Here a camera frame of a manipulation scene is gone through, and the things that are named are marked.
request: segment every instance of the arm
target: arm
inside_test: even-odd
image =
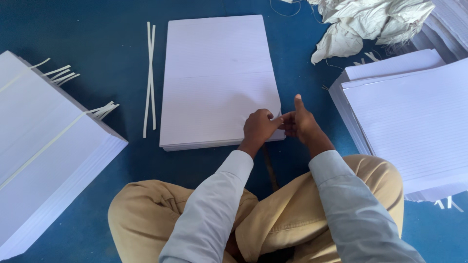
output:
[[[265,109],[252,113],[244,140],[215,174],[190,195],[182,215],[159,256],[161,263],[220,263],[245,183],[258,149],[281,124]]]
[[[304,108],[300,95],[294,104],[296,111],[284,115],[285,124],[280,128],[309,148],[309,168],[341,260],[423,263],[420,254],[399,238],[387,210],[335,151],[314,116]]]

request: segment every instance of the blue floor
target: blue floor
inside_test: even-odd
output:
[[[272,3],[285,15],[299,9],[298,3]],[[211,175],[235,146],[167,153],[158,146],[159,127],[142,138],[148,67],[146,22],[156,25],[153,67],[159,124],[168,21],[254,14],[262,14],[265,21],[281,110],[293,110],[294,95],[302,94],[306,107],[340,154],[358,153],[328,92],[320,88],[322,84],[329,87],[341,69],[325,61],[316,66],[310,63],[328,25],[315,20],[305,1],[292,17],[275,13],[268,0],[0,1],[0,52],[10,50],[32,64],[50,57],[51,61],[40,68],[44,72],[72,65],[81,76],[64,84],[63,89],[88,109],[109,101],[121,104],[104,122],[129,141],[26,253],[3,262],[118,263],[107,209],[125,184],[159,179],[195,188]],[[328,63],[351,66],[372,49],[385,54],[366,41],[360,54],[331,58]],[[268,143],[268,148],[280,186],[307,172],[309,157],[300,142],[288,138]],[[246,188],[259,199],[271,194],[262,154],[255,158]],[[428,263],[468,261],[468,192],[453,200],[467,212],[441,210],[431,203],[405,203],[403,239]]]

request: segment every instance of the light blue shirt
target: light blue shirt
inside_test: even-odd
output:
[[[161,251],[160,263],[220,263],[241,195],[254,166],[232,151],[215,174],[189,197]],[[398,236],[387,210],[335,150],[309,162],[331,236],[343,263],[424,263]]]

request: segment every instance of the bundle of paper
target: bundle of paper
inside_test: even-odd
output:
[[[281,115],[261,15],[169,21],[160,147],[239,144],[249,114]],[[277,130],[270,140],[283,140]]]
[[[359,152],[393,163],[408,200],[468,189],[466,68],[422,50],[347,67],[329,89]]]
[[[100,120],[117,105],[88,111],[55,85],[63,71],[49,78],[8,51],[0,68],[2,260],[25,252],[128,142]]]

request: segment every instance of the leg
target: leg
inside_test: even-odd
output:
[[[129,183],[109,208],[109,227],[123,263],[154,263],[193,190],[158,180]],[[244,190],[235,229],[258,203]],[[235,262],[224,253],[223,262]]]
[[[347,156],[344,160],[387,208],[401,233],[402,180],[395,167],[367,155]],[[235,234],[247,262],[257,261],[264,253],[292,246],[296,246],[294,261],[330,263],[340,260],[310,173],[297,177],[258,203]]]

